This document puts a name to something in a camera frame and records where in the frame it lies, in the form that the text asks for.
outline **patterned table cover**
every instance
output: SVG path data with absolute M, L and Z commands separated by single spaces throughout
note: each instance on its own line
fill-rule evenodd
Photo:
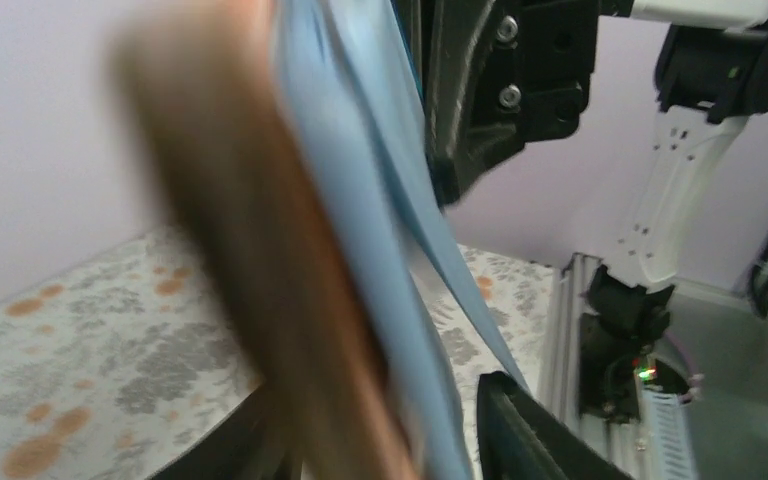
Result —
M 164 227 L 0 305 L 0 479 L 142 480 L 258 385 L 192 252 Z M 462 252 L 536 388 L 555 271 Z M 428 308 L 477 462 L 477 379 L 500 366 L 451 295 Z

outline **bolt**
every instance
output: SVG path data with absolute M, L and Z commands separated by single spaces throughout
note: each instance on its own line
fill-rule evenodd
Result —
M 515 108 L 522 100 L 522 92 L 516 85 L 508 85 L 499 93 L 499 103 L 505 108 Z
M 519 26 L 514 17 L 509 15 L 502 19 L 502 23 L 496 30 L 496 40 L 502 43 L 510 43 L 516 38 L 517 32 L 519 32 Z

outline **lavender wall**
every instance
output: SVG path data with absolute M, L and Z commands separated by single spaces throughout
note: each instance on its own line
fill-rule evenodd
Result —
M 600 255 L 645 181 L 653 137 L 652 77 L 666 26 L 600 24 L 590 108 L 572 138 L 530 145 L 450 212 L 459 238 L 563 265 Z M 685 244 L 682 277 L 731 289 L 768 232 L 768 114 L 750 121 L 712 181 Z
M 123 19 L 168 0 L 0 2 L 0 299 L 161 218 L 113 109 L 102 60 Z M 529 147 L 452 212 L 461 240 L 564 264 L 598 254 L 642 181 L 665 28 L 603 22 L 592 106 L 569 140 Z M 768 116 L 711 188 L 682 273 L 731 286 L 768 230 Z

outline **orange flower pattern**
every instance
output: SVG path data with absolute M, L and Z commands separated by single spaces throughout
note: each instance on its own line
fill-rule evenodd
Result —
M 0 478 L 142 480 L 257 388 L 192 252 L 164 227 L 0 305 Z M 462 252 L 536 384 L 553 271 Z M 477 459 L 475 381 L 499 366 L 450 295 L 427 306 Z

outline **blue fabric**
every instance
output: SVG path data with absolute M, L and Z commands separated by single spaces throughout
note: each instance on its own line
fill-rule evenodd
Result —
M 526 388 L 437 209 L 425 119 L 389 0 L 283 0 L 274 50 L 286 114 L 426 435 L 440 480 L 472 478 L 451 366 L 411 279 L 400 227 L 431 259 L 484 341 Z

